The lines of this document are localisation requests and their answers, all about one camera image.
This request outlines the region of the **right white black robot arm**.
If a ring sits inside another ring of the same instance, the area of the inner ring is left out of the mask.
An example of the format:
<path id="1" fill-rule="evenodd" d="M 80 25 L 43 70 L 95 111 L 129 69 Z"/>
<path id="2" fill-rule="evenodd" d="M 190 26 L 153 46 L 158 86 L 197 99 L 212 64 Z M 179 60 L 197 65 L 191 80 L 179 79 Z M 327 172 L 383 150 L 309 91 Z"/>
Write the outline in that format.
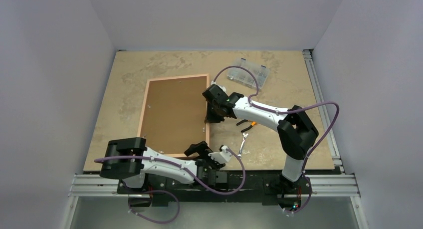
<path id="1" fill-rule="evenodd" d="M 236 92 L 227 95 L 224 88 L 216 84 L 209 86 L 202 95 L 208 104 L 207 123 L 220 123 L 225 118 L 242 119 L 277 132 L 286 154 L 278 180 L 280 188 L 282 192 L 291 193 L 299 187 L 308 153 L 319 135 L 303 108 L 297 105 L 291 109 L 271 107 Z"/>

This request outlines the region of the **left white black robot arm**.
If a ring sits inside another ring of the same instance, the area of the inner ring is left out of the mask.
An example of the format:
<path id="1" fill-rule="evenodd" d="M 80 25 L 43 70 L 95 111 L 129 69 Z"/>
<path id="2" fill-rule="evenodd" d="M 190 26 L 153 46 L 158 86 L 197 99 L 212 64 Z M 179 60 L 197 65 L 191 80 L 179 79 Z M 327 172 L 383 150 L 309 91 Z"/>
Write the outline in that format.
<path id="1" fill-rule="evenodd" d="M 216 172 L 232 158 L 227 146 L 213 152 L 206 141 L 191 144 L 185 156 L 197 154 L 190 160 L 166 156 L 146 146 L 141 137 L 112 140 L 103 158 L 95 159 L 102 165 L 100 176 L 108 179 L 130 179 L 129 187 L 138 194 L 144 193 L 149 180 L 141 174 L 151 174 L 173 179 L 182 184 L 203 182 L 210 184 L 209 173 Z"/>

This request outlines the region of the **pink picture frame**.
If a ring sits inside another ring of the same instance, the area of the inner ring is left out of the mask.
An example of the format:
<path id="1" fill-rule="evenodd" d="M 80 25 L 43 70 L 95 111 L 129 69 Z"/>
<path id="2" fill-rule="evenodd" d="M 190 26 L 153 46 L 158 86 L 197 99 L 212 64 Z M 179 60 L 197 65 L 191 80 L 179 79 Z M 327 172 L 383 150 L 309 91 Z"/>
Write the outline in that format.
<path id="1" fill-rule="evenodd" d="M 209 74 L 149 79 L 137 136 L 153 150 L 181 159 L 187 158 L 184 152 L 191 144 L 210 142 L 202 96 L 209 84 Z"/>

